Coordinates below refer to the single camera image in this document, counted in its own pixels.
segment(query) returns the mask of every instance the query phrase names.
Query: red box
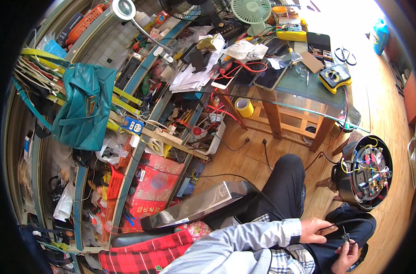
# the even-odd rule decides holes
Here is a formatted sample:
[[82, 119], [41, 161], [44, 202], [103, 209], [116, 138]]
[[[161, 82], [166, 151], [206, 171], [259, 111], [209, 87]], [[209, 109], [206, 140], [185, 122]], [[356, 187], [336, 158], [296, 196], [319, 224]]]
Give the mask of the red box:
[[132, 216], [135, 218], [135, 220], [132, 220], [134, 222], [134, 226], [130, 225], [129, 221], [126, 219], [126, 215], [123, 213], [123, 233], [143, 232], [140, 220], [144, 217], [151, 216], [155, 213], [163, 211], [166, 207], [166, 202], [138, 200], [134, 199], [134, 196], [135, 195], [133, 195], [131, 198], [132, 203], [130, 205], [132, 208], [129, 209], [130, 214], [132, 214]]
[[141, 176], [137, 178], [138, 186], [135, 190], [134, 199], [166, 202], [184, 165], [149, 153], [145, 153], [142, 159], [144, 159], [144, 163], [147, 161], [148, 163], [146, 164], [151, 167], [177, 175], [162, 173], [146, 165], [139, 164], [138, 170], [141, 171]]

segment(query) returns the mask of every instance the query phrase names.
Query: smartphone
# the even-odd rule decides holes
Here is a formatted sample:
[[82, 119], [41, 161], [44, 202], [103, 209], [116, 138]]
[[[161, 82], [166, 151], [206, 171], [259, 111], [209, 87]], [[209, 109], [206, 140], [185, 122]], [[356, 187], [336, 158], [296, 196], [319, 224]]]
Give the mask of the smartphone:
[[[264, 62], [264, 61], [255, 60], [255, 61], [249, 61], [248, 63], [255, 63], [255, 62]], [[264, 68], [264, 65], [260, 63], [250, 64], [250, 65], [248, 65], [248, 63], [246, 63], [246, 65], [254, 71], [259, 71]], [[250, 86], [252, 85], [252, 82], [254, 81], [255, 76], [257, 74], [258, 72], [250, 72], [249, 70], [243, 68], [240, 70], [239, 73], [237, 73], [237, 77], [234, 79], [234, 83], [239, 84], [239, 85]]]
[[[240, 65], [237, 64], [236, 62], [233, 62], [232, 65], [231, 65], [231, 68], [229, 68], [225, 72], [225, 75], [227, 75], [231, 70], [235, 69], [238, 66], [240, 66]], [[235, 76], [241, 69], [242, 68], [238, 68], [238, 69], [234, 70], [232, 73], [230, 73], [230, 74], [227, 75], [228, 77], [231, 77], [232, 76], [232, 78], [223, 78], [221, 76], [221, 74], [217, 75], [216, 78], [219, 78], [219, 77], [222, 77], [222, 78], [217, 79], [217, 80], [213, 80], [211, 82], [211, 85], [214, 86], [214, 87], [216, 87], [216, 88], [219, 88], [221, 90], [226, 90], [228, 88], [228, 86], [233, 82], [233, 80], [234, 80], [234, 77], [233, 76]]]
[[274, 69], [269, 61], [265, 63], [267, 69], [260, 72], [254, 80], [254, 85], [259, 86], [265, 90], [274, 90], [279, 82], [279, 77], [284, 69]]

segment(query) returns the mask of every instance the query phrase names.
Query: man's hand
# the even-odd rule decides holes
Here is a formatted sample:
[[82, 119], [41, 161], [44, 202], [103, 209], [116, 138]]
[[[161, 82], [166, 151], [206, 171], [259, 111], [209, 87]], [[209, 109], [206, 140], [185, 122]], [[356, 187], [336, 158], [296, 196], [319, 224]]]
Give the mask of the man's hand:
[[307, 220], [301, 221], [302, 232], [301, 237], [299, 238], [299, 242], [303, 244], [310, 244], [310, 243], [319, 243], [324, 244], [327, 242], [327, 238], [320, 234], [318, 231], [321, 228], [329, 227], [332, 223], [318, 219], [312, 218]]
[[339, 258], [331, 266], [331, 271], [334, 274], [343, 274], [345, 273], [356, 261], [359, 251], [359, 245], [353, 239], [350, 239], [349, 242], [343, 243], [335, 252], [339, 254]]

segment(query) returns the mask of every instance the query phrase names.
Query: red checkered blanket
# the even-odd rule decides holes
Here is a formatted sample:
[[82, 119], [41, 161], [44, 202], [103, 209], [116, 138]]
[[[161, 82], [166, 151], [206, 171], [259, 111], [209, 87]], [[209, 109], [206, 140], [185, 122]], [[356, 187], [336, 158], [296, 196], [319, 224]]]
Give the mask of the red checkered blanket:
[[193, 244], [188, 230], [126, 247], [100, 251], [99, 260], [110, 274], [156, 274], [182, 256]]

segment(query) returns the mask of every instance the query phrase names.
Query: tape roll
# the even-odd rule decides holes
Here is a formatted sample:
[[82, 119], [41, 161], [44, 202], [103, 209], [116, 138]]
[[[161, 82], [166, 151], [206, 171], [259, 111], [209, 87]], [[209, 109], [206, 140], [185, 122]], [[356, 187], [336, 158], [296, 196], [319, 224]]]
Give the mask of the tape roll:
[[243, 118], [247, 118], [254, 113], [254, 107], [252, 106], [250, 100], [246, 98], [238, 98], [235, 103], [235, 108]]

